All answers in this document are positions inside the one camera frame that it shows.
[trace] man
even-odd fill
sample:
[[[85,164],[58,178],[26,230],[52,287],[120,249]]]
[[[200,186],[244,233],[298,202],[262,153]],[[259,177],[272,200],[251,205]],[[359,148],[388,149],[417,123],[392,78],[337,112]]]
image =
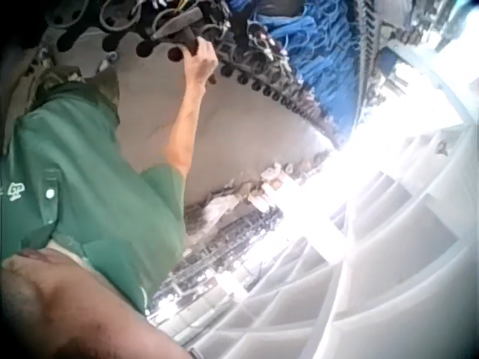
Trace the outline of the man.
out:
[[[108,73],[53,67],[35,80],[1,161],[1,305],[39,358],[190,358],[142,314],[183,251],[184,183],[218,64],[211,43],[198,45],[183,51],[186,90],[164,159],[141,174],[115,141]]]

